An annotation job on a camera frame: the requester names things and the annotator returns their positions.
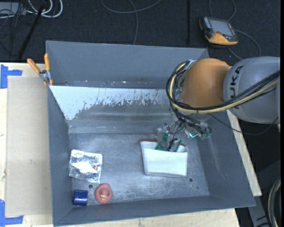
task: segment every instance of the red object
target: red object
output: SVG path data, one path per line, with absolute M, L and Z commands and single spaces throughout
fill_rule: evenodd
M 95 190 L 95 198 L 99 203 L 108 203 L 113 197 L 113 192 L 107 183 L 99 185 Z

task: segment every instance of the gray metal tray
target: gray metal tray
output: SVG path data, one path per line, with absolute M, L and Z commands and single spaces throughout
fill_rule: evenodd
M 53 224 L 83 224 L 254 206 L 232 130 L 209 119 L 208 140 L 177 135 L 188 147 L 187 176 L 146 175 L 140 139 L 172 122 L 167 78 L 206 49 L 47 41 L 54 86 L 48 87 Z M 226 112 L 215 115 L 230 124 Z M 101 153 L 101 183 L 113 198 L 99 204 L 96 184 L 68 177 L 72 149 Z M 87 190 L 88 205 L 72 204 Z

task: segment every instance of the blue object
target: blue object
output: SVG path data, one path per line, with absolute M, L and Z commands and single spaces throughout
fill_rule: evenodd
M 74 199 L 73 199 L 73 205 L 81 205 L 86 206 L 87 205 L 87 199 L 88 199 L 88 191 L 86 190 L 75 190 L 74 191 Z
M 1 77 L 0 77 L 0 89 L 8 87 L 8 76 L 21 76 L 22 70 L 9 70 L 7 66 L 1 64 Z
M 23 216 L 6 218 L 5 217 L 5 201 L 0 199 L 0 227 L 5 227 L 5 225 L 16 225 L 22 224 Z

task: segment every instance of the handheld device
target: handheld device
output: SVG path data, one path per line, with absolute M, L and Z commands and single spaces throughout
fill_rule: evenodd
M 202 16 L 199 18 L 199 25 L 205 38 L 213 47 L 224 48 L 238 43 L 238 36 L 227 20 Z

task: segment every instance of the white container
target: white container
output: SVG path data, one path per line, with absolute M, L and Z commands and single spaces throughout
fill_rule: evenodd
M 187 174 L 188 149 L 184 145 L 177 152 L 156 150 L 155 140 L 140 140 L 144 172 L 147 175 L 184 177 Z

